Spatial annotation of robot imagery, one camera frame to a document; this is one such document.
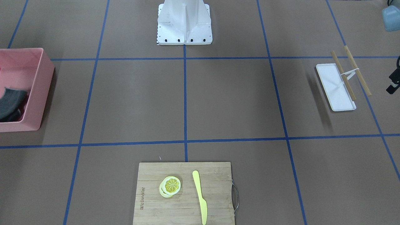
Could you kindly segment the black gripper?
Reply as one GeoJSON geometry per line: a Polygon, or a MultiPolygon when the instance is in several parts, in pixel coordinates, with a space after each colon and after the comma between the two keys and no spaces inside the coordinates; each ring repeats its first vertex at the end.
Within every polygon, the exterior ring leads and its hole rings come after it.
{"type": "Polygon", "coordinates": [[[392,74],[389,76],[389,79],[391,80],[391,83],[389,87],[386,89],[386,91],[389,94],[394,94],[400,87],[400,56],[396,60],[396,69],[392,72],[392,74]]]}

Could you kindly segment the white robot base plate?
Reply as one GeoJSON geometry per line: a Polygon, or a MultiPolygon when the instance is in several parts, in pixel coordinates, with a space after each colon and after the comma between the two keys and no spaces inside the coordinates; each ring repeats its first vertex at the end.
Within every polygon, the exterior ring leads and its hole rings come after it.
{"type": "Polygon", "coordinates": [[[203,0],[166,0],[158,6],[158,45],[209,45],[213,42],[210,6],[203,0]]]}

